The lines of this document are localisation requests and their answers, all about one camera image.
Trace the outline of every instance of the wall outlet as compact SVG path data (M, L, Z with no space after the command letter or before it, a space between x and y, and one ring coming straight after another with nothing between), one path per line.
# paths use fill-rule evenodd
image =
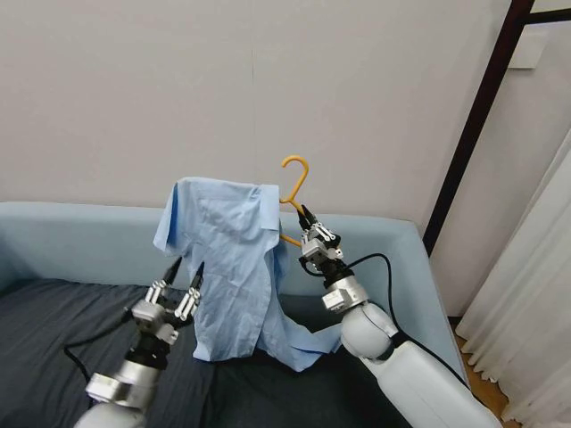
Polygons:
M524 28L516 51L509 62L510 69L534 69L547 45L547 29Z

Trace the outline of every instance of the hanger hook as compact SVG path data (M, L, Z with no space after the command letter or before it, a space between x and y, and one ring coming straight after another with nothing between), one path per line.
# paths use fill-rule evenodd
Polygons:
M302 186L305 178L307 177L308 173L310 172L310 165L307 163L305 158L298 154L293 154L291 156L287 156L284 160L282 160L282 168L285 168L291 161L298 161L303 165L303 172L302 175L298 178L297 183L295 183L294 189L289 194L289 196L285 199L280 198L280 203L291 203L298 211L303 214L302 206L297 203L294 198L297 193L300 191L300 187Z

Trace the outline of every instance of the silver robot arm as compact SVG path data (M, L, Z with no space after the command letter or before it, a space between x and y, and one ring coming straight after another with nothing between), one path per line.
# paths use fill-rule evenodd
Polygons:
M144 428L146 410L151 405L163 370L167 367L170 347L178 338L178 329L193 323L200 304L203 282L202 264L176 308L168 308L165 293L175 279L180 259L164 278L154 281L144 299L131 309L139 339L113 376L94 374L86 387L98 404L91 407L75 428Z
M300 214L302 267L324 277L322 300L328 310L344 313L343 346L376 377L384 395L415 428L501 428L493 413L435 357L400 331L342 261L341 237L317 221L306 207Z

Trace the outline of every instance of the wooden floor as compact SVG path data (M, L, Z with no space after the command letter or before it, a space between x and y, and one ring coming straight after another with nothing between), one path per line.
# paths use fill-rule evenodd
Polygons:
M461 348L466 341L456 334L454 334L454 337L456 338L458 347ZM500 419L502 410L508 404L507 397L501 393L496 383L483 381L479 374L474 373L472 367L468 365L469 358L469 354L462 354L462 361L464 361L464 367L466 368L466 373L468 373L468 380L470 381L472 392ZM502 422L502 425L508 428L521 427L521 425L515 421Z

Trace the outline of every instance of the light blue shirt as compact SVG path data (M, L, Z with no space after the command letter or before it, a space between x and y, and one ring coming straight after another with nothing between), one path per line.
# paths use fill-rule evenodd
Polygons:
M279 306L289 266L279 231L276 185L197 177L175 184L153 243L184 256L191 277L204 261L195 358L248 357L257 346L301 372L339 348L340 325L311 333Z

